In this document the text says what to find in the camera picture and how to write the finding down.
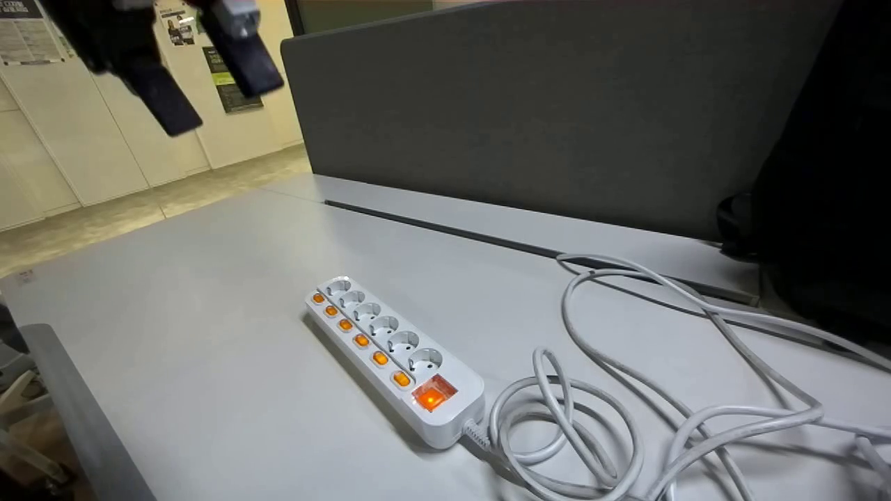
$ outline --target white table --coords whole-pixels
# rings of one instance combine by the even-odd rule
[[[541,257],[324,207],[324,198],[543,241],[636,257],[664,273],[751,290],[756,269],[678,236],[335,179],[302,179],[119,236],[2,282],[101,499],[517,499],[465,447],[398,433],[304,318],[304,296],[356,275],[487,378],[529,376],[548,344],[576,378],[623,394],[655,479],[668,429],[562,333],[568,273]],[[580,291],[580,325],[693,410],[772,404],[701,319],[609,290]],[[744,333],[834,417],[891,424],[891,378],[849,358]],[[817,429],[769,443],[846,451]],[[739,447],[762,499],[875,496],[868,471]],[[682,499],[719,499],[690,474]]]

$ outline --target power strip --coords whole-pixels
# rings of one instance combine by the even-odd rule
[[[484,415],[484,382],[348,275],[307,297],[346,358],[433,447],[451,447]]]

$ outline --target power outlet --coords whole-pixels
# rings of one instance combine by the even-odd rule
[[[427,446],[451,447],[483,417],[484,382],[353,278],[320,283],[307,305]]]

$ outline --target white power strip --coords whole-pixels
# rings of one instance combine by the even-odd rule
[[[451,447],[467,419],[483,419],[484,382],[353,278],[327,282],[307,303],[332,344],[427,446]]]

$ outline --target wall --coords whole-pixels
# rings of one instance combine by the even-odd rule
[[[282,66],[278,41],[292,37],[285,2],[260,6],[263,38]],[[227,113],[204,59],[210,38],[176,48],[164,23],[157,38],[206,123],[176,138],[117,79],[91,76],[78,59],[0,66],[0,230],[304,141],[286,88],[263,98],[260,112]]]

